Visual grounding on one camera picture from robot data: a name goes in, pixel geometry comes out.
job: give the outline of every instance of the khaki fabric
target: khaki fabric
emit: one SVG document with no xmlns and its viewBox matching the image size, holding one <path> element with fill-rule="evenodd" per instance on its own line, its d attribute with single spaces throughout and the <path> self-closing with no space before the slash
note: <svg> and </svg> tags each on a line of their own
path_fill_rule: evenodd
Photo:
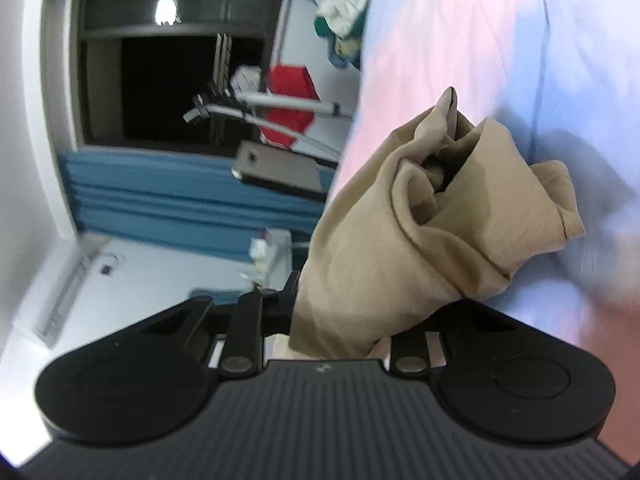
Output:
<svg viewBox="0 0 640 480">
<path fill-rule="evenodd" d="M 393 131 L 312 236 L 289 357 L 366 357 L 463 296 L 504 291 L 532 256 L 584 234 L 562 162 L 529 167 L 509 131 L 438 103 Z"/>
</svg>

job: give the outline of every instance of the metal screw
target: metal screw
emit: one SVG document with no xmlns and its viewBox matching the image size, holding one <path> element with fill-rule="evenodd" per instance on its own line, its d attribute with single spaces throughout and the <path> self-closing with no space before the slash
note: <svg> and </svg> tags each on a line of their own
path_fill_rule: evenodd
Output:
<svg viewBox="0 0 640 480">
<path fill-rule="evenodd" d="M 234 355 L 222 361 L 221 368 L 230 374 L 241 374 L 251 370 L 254 362 L 248 357 Z"/>
<path fill-rule="evenodd" d="M 415 355 L 406 355 L 396 361 L 396 368 L 405 374 L 417 374 L 425 370 L 427 362 Z"/>
</svg>

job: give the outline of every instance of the ridged black panel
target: ridged black panel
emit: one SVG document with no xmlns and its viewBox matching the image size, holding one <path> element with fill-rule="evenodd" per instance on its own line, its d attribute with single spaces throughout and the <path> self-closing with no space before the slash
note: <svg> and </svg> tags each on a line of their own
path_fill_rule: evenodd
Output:
<svg viewBox="0 0 640 480">
<path fill-rule="evenodd" d="M 56 441 L 30 480 L 613 480 L 626 466 L 595 440 L 557 449 L 487 441 L 457 425 L 423 383 L 376 361 L 274 362 L 224 383 L 203 412 L 121 449 Z"/>
</svg>

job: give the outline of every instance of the blue curtain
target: blue curtain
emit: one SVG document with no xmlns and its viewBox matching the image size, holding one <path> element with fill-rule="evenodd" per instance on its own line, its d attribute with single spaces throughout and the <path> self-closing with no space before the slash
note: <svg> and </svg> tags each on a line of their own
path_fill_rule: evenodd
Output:
<svg viewBox="0 0 640 480">
<path fill-rule="evenodd" d="M 242 184 L 231 174 L 233 163 L 85 150 L 63 155 L 60 168 L 80 230 L 241 261 L 250 261 L 250 240 L 264 229 L 310 237 L 321 203 Z"/>
</svg>

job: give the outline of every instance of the bright light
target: bright light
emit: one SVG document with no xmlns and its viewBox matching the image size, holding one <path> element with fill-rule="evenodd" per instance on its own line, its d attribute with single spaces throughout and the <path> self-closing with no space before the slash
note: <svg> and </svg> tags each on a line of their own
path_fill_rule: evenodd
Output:
<svg viewBox="0 0 640 480">
<path fill-rule="evenodd" d="M 158 25 L 180 23 L 178 0 L 158 0 L 158 4 L 156 5 L 156 23 Z"/>
</svg>

